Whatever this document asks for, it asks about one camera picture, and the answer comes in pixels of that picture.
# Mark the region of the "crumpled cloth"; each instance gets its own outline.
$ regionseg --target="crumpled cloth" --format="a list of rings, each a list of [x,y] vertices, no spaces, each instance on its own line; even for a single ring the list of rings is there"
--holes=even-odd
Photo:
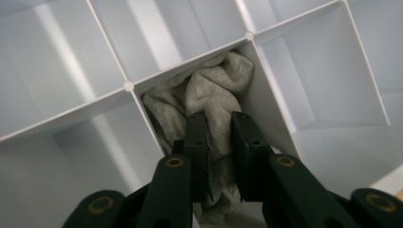
[[[184,139],[186,117],[204,111],[210,141],[208,163],[213,199],[194,203],[200,223],[225,223],[240,202],[232,162],[231,112],[252,80],[252,62],[235,52],[224,52],[148,90],[143,103],[167,154]]]

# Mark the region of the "white bin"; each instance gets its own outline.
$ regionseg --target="white bin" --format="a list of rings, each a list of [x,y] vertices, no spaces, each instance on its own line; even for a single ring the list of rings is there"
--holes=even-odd
[[[399,0],[1,0],[0,227],[60,227],[85,196],[150,182],[163,151],[142,95],[226,50],[255,64],[240,104],[269,143],[343,197],[397,193],[402,10]],[[227,227],[265,227],[260,206],[242,205]]]

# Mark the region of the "compartment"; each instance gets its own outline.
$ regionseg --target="compartment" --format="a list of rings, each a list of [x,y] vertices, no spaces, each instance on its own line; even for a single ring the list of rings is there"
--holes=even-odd
[[[388,124],[345,2],[267,29],[255,42],[290,132]]]
[[[403,2],[355,0],[350,8],[391,125],[403,126]]]
[[[129,78],[142,78],[242,38],[234,1],[91,0]]]
[[[0,145],[1,227],[61,227],[93,192],[149,183],[163,156],[133,97],[59,131]]]
[[[150,88],[228,50],[235,51],[248,58],[255,65],[251,85],[249,85],[244,99],[239,101],[241,110],[254,118],[266,140],[270,144],[284,153],[297,156],[294,143],[278,109],[272,88],[267,81],[256,48],[252,42],[239,40],[222,48],[207,52],[198,58],[189,60],[181,66],[171,68],[160,74],[146,78],[135,84],[135,91],[138,99],[140,100]],[[149,118],[147,118],[147,120],[149,124],[152,125]]]
[[[243,19],[252,32],[268,29],[278,23],[313,10],[332,0],[237,0]]]
[[[122,87],[85,1],[2,1],[0,13],[0,137]]]

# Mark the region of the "gray cloth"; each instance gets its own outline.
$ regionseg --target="gray cloth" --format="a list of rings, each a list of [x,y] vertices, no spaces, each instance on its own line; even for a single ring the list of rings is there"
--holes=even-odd
[[[186,116],[204,111],[210,141],[210,184],[214,200],[195,203],[199,222],[224,223],[240,202],[231,147],[231,112],[251,82],[253,64],[235,52],[224,52],[147,91],[143,102],[167,154],[183,140]]]

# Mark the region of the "round joint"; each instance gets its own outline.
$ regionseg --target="round joint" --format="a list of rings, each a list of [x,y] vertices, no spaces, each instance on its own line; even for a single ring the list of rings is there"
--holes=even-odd
[[[379,196],[378,194],[370,193],[365,196],[365,200],[384,212],[394,212],[397,210],[396,205],[390,199]]]
[[[287,167],[291,167],[291,166],[294,166],[296,164],[296,162],[293,159],[290,159],[290,158],[285,157],[285,156],[278,157],[276,159],[276,162],[278,164],[281,164],[281,165],[287,166]]]
[[[251,31],[246,31],[245,32],[245,38],[248,41],[253,41],[253,38],[255,37],[255,35],[251,32]]]
[[[113,206],[114,200],[108,196],[101,196],[93,200],[89,206],[88,211],[92,214],[102,214]]]
[[[132,82],[125,82],[124,88],[126,92],[131,92],[134,89],[134,85]]]
[[[168,161],[166,161],[166,166],[171,167],[171,168],[176,168],[179,167],[181,165],[183,165],[183,160],[182,159],[178,159],[178,158],[172,158]]]

